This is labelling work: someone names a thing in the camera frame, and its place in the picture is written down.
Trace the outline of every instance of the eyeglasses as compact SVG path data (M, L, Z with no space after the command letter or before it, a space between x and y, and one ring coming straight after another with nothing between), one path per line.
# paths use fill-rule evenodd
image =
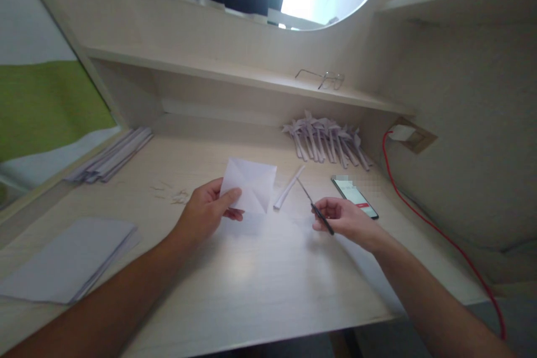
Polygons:
M321 87L325 90L333 89L338 90L343 85L343 81L345 81L345 75L344 74L336 74L334 72L326 72L323 76L305 69L301 69L298 71L298 73L295 75L295 78L298 77L298 75L301 72L306 72L309 74L313 74L314 76L322 77L323 81L321 81L321 84L319 87L317 87L318 90L321 89Z

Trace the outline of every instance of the red cable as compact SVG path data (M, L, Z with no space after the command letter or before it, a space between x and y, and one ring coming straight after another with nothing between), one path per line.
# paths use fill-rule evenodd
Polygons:
M392 181L392 185L393 185L393 188L395 189L395 192L397 193L397 195L399 196L399 198L401 200L403 200L403 202L408 206L408 208L410 208L412 211L414 211L414 213L416 213L417 216L419 216L423 221L425 221L427 224L429 224L430 226L432 226L440 235L442 235L449 243L451 243L451 245L457 249L461 255L463 255L464 259L466 260L466 262L468 263L468 265L470 266L470 268L473 270L474 274L476 275L476 277L479 279L479 281L481 282L481 285L483 285L483 288L485 288L485 291L487 292L488 294L488 297L490 298L492 304L494 305L494 309L496 310L496 313L498 314L498 321L500 322L500 329L501 329L501 338L502 340L505 340L507 338L507 331L506 331L506 328L505 328L505 322L503 321L503 315L502 315L502 311L500 310L500 306L498 305L498 302L496 301L496 298L494 297L494 295L492 294L492 290L489 288L489 286L487 285L487 283L483 280L483 278L481 277L481 274L479 274L479 271L477 271L477 268L474 266L474 263L472 263L472 261L470 260L470 258L468 257L468 255L459 247L459 245L457 245L455 242L453 242L444 232L442 232L435 224L433 224L432 222L430 222L428 219L424 218L423 215L421 215L420 213L418 213L414 207L412 207L404 198L403 196L401 196L401 193L399 193L399 190L397 189L397 186L395 185L395 182L393 180L393 176L392 176L392 172L390 171L390 163L388 162L388 155L386 154L386 138L388 136L388 134L390 133L393 133L392 131L387 131L385 134L384 134L384 138L382 139L382 151L384 153L384 159L386 160L386 168L388 170L388 176L390 177L390 180Z

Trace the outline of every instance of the scissor handle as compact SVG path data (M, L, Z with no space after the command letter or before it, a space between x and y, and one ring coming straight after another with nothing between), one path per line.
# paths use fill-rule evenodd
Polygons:
M328 232L330 232L330 235L333 236L335 232L330 226L330 224L328 223L328 221L326 221L326 218L324 217L323 213L321 213L321 211L313 203L312 203L312 207L313 207L313 210L315 210L315 213L317 214L317 216L323 220L324 224L328 228Z

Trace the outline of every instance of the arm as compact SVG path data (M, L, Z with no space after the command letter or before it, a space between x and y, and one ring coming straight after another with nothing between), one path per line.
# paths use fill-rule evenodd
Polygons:
M507 345L462 306L418 259L361 209L348 200L332 197L315 205L335 232L375 256L433 356L514 356ZM317 217L313 229L326 231Z
M242 221L243 211L228 209L241 195L240 189L219 198L221 185L222 178L196 189L177 225L161 243L5 357L118 355L188 257L216 231L222 216Z

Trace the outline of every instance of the desk surface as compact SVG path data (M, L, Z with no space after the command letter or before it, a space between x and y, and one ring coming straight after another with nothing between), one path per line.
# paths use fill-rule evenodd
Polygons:
M143 240L98 285L158 243L183 209L171 196L222 176L228 157L278 166L272 202L298 167L292 140L277 128L165 115L155 137L108 184L71 191L0 251L0 278L81 216L136 224ZM344 170L308 162L301 181L312 198L336 196L332 175L352 175L391 232L462 303L486 300L432 229L398 201L375 167ZM223 219L124 351L125 357L185 357L389 320L397 316L334 238L311 229L307 198L295 186L280 211ZM0 354L65 307L0 298Z

